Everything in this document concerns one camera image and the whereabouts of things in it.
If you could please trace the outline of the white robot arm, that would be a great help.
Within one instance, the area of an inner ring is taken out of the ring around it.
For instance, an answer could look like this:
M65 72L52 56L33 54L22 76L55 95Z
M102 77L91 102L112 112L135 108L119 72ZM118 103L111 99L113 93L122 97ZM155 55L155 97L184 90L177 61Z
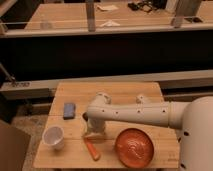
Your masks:
M192 102L150 102L114 105L98 93L86 109L89 132L102 133L106 121L120 121L180 130L179 171L213 171L213 96Z

